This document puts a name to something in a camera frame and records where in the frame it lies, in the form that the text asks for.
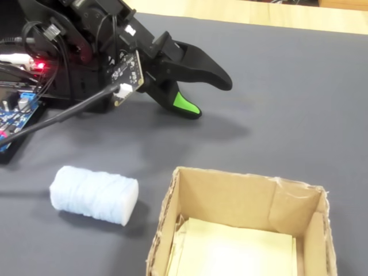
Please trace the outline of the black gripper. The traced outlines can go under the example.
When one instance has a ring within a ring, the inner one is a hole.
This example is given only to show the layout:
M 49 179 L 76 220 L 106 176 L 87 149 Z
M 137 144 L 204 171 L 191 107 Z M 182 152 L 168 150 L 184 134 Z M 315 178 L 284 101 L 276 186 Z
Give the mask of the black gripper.
M 202 116 L 200 108 L 181 93 L 178 82 L 207 83 L 231 90 L 232 79 L 206 52 L 173 40 L 168 32 L 157 39 L 136 18 L 134 10 L 114 16 L 114 61 L 136 56 L 145 75 L 145 92 L 162 108 L 186 119 Z

